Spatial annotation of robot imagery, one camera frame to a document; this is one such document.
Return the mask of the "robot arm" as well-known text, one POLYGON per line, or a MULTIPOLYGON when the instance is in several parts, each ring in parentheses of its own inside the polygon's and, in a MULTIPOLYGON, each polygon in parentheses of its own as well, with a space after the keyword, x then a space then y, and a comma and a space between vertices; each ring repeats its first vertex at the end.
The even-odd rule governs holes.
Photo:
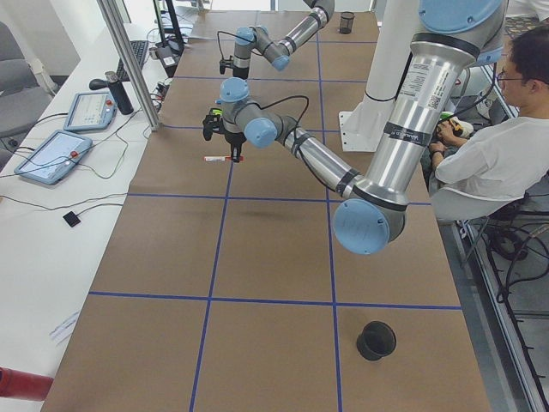
POLYGON ((299 121, 272 113, 250 97, 250 57, 257 52, 277 70, 335 12, 331 1, 312 1, 309 14, 274 40, 262 26, 241 27, 234 53, 220 62, 232 76, 220 87, 218 106, 203 120, 206 139, 221 134, 239 161, 245 143, 280 143, 329 190, 342 198, 335 237, 347 250, 368 255, 396 239, 406 223, 407 187, 458 76, 498 61, 503 50, 505 1, 390 1, 383 14, 365 97, 341 114, 341 131, 373 154, 359 173, 321 144, 299 121))
POLYGON ((326 27, 335 11, 335 2, 332 0, 305 3, 311 12, 281 39, 272 39, 264 26, 239 27, 235 33, 234 53, 228 59, 220 60, 220 73, 224 74, 226 69, 231 69, 233 76, 246 80, 253 51, 258 52, 276 70, 283 71, 290 62, 290 56, 326 27))

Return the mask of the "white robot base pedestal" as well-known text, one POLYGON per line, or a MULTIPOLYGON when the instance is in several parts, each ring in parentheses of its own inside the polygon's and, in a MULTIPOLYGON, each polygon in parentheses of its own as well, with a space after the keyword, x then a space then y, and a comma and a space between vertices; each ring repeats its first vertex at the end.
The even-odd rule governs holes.
POLYGON ((386 3, 364 98, 353 111, 340 113, 344 151, 374 152, 377 149, 406 76, 412 37, 421 28, 418 10, 418 0, 386 3))

